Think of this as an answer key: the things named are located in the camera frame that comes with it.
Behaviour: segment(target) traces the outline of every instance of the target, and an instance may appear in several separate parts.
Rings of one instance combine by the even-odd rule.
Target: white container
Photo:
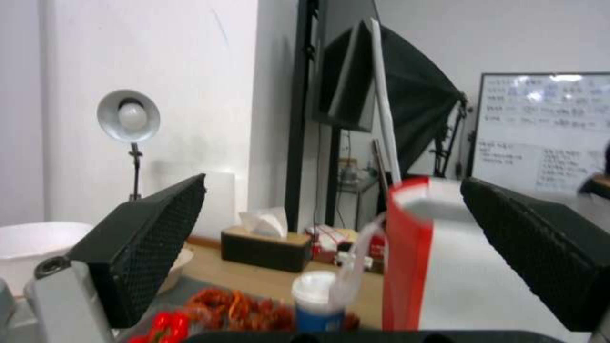
[[[89,224],[71,222],[0,227],[0,278],[6,281],[13,295],[22,295],[38,263],[65,254],[92,228]]]
[[[174,264],[171,266],[169,273],[167,273],[167,277],[161,287],[159,287],[159,291],[157,294],[161,294],[165,291],[168,291],[178,283],[178,279],[182,275],[182,269],[193,259],[193,252],[189,249],[182,248],[180,254],[178,254],[178,258],[174,261]]]
[[[345,307],[330,304],[329,291],[336,274],[327,271],[301,274],[292,283],[296,304],[296,325],[299,331],[339,330]]]

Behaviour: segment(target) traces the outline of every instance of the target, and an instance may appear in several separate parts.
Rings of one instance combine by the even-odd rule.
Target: person
[[[596,194],[610,200],[610,143],[606,147],[606,164],[602,174],[591,176],[578,190],[579,194]]]

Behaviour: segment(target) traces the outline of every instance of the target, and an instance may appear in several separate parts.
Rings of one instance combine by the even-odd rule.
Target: blue cup
[[[296,329],[299,332],[337,331],[343,325],[345,310],[330,314],[316,314],[296,308]]]
[[[303,273],[292,283],[295,298],[296,329],[300,332],[340,330],[345,318],[345,307],[329,301],[329,290],[335,273],[318,270]]]

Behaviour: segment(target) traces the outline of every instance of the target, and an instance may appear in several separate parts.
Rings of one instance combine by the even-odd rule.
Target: white pole
[[[390,109],[390,100],[387,97],[386,68],[384,66],[383,51],[381,48],[381,28],[379,27],[379,22],[373,18],[371,18],[371,25],[373,29],[373,69],[375,72],[375,89],[377,92],[377,105],[379,106],[381,134],[383,135],[387,158],[389,159],[392,184],[399,185],[402,179],[400,177],[400,167],[398,165],[396,139],[394,138],[392,110]]]

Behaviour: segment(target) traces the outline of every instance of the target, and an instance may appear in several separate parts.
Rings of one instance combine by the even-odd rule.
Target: red pepper
[[[159,343],[180,343],[180,341],[172,336],[165,336],[159,339]]]
[[[182,312],[174,312],[170,323],[170,336],[179,341],[188,337],[189,319]]]
[[[159,341],[159,339],[161,337],[163,337],[165,335],[166,329],[161,329],[161,328],[151,328],[150,331],[148,331],[148,343],[157,343]]]
[[[147,336],[137,336],[129,339],[129,343],[148,343]]]
[[[152,327],[158,329],[167,329],[170,326],[172,318],[173,316],[169,312],[159,312],[157,313],[152,322]]]

